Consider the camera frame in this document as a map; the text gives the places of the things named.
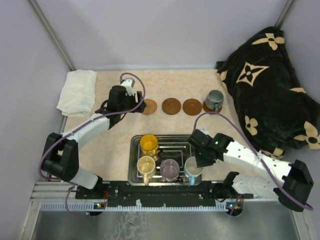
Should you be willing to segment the white mug blue handle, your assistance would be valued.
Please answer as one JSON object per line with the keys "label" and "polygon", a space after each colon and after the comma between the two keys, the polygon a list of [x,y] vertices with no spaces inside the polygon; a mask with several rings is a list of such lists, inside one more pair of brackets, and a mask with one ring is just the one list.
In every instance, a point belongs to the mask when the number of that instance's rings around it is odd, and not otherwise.
{"label": "white mug blue handle", "polygon": [[197,166],[197,161],[194,156],[188,158],[184,164],[184,174],[188,178],[190,186],[194,186],[196,178],[203,173],[203,167]]}

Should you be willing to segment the woven rattan coaster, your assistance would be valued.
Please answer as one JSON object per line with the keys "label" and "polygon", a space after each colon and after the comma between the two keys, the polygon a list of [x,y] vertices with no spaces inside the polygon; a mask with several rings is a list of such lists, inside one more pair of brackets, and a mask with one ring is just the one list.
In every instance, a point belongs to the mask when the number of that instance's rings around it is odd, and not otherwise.
{"label": "woven rattan coaster", "polygon": [[158,108],[157,103],[152,99],[145,99],[144,102],[146,106],[142,114],[146,116],[154,114]]}

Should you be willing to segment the purple ceramic mug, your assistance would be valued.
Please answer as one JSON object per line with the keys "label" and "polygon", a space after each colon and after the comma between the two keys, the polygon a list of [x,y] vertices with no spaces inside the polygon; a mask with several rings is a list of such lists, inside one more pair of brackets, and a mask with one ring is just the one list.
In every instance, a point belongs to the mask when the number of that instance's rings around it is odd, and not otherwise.
{"label": "purple ceramic mug", "polygon": [[160,164],[160,174],[164,182],[174,182],[180,173],[180,166],[173,159],[166,159]]}

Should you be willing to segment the dark wooden coaster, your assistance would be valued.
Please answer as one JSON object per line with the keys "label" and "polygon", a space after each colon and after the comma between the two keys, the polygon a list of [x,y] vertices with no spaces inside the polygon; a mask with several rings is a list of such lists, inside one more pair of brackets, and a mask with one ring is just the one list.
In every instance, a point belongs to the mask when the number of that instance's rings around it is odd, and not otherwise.
{"label": "dark wooden coaster", "polygon": [[183,111],[189,116],[196,116],[202,111],[202,104],[199,100],[189,98],[182,105]]}
{"label": "dark wooden coaster", "polygon": [[[203,101],[203,103],[202,103],[202,108],[203,108],[203,110],[204,110],[205,112],[213,112],[212,109],[210,109],[210,108],[207,107],[205,101]],[[223,108],[223,107],[220,107],[217,112],[220,113],[221,110],[222,110],[222,108]]]}
{"label": "dark wooden coaster", "polygon": [[181,110],[181,102],[176,98],[167,98],[162,102],[162,110],[168,115],[175,115]]}

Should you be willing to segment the grey ceramic mug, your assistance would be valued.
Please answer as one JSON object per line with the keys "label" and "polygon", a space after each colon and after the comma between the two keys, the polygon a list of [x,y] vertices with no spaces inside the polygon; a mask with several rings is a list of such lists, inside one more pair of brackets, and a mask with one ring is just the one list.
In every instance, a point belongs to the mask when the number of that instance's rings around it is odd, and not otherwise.
{"label": "grey ceramic mug", "polygon": [[211,112],[220,112],[224,103],[224,95],[219,90],[211,90],[204,102]]}

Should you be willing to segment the yellow glass cup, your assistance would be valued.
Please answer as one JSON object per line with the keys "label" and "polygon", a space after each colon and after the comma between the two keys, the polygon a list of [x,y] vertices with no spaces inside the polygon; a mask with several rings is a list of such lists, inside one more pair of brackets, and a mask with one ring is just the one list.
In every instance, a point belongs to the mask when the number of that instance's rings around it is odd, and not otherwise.
{"label": "yellow glass cup", "polygon": [[160,153],[158,139],[153,134],[145,134],[139,141],[140,149],[144,156],[153,157]]}

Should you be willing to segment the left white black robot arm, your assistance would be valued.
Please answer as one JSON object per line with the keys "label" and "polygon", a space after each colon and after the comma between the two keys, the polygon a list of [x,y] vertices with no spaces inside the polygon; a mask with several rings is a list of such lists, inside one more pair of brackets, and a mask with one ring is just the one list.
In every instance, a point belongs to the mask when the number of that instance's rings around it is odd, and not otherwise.
{"label": "left white black robot arm", "polygon": [[79,150],[99,134],[118,124],[127,113],[142,113],[146,92],[130,93],[131,86],[115,85],[94,114],[76,128],[62,134],[51,133],[43,150],[38,172],[47,172],[55,178],[85,188],[97,199],[103,195],[103,179],[80,167]]}

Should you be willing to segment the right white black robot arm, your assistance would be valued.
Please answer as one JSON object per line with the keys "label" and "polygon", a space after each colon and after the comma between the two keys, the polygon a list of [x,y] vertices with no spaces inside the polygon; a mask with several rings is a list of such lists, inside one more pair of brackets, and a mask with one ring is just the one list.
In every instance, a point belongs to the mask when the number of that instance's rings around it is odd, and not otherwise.
{"label": "right white black robot arm", "polygon": [[229,174],[223,185],[223,192],[227,197],[251,194],[277,199],[292,211],[313,210],[307,201],[314,181],[304,162],[287,162],[257,153],[223,133],[211,137],[196,129],[187,141],[194,148],[198,167],[211,166],[216,160],[221,160],[241,166],[257,175],[252,177],[240,173]]}

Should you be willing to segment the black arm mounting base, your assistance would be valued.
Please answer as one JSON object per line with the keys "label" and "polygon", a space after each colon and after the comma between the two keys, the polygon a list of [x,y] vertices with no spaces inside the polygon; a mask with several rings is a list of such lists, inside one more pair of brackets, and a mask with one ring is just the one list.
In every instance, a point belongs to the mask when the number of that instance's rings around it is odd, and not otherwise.
{"label": "black arm mounting base", "polygon": [[237,174],[232,172],[222,182],[202,181],[197,185],[159,185],[133,186],[129,182],[100,182],[98,187],[87,189],[77,187],[75,198],[78,200],[103,200],[97,209],[141,206],[150,211],[155,208],[200,208],[215,207],[227,199],[235,199],[241,195],[231,186]]}

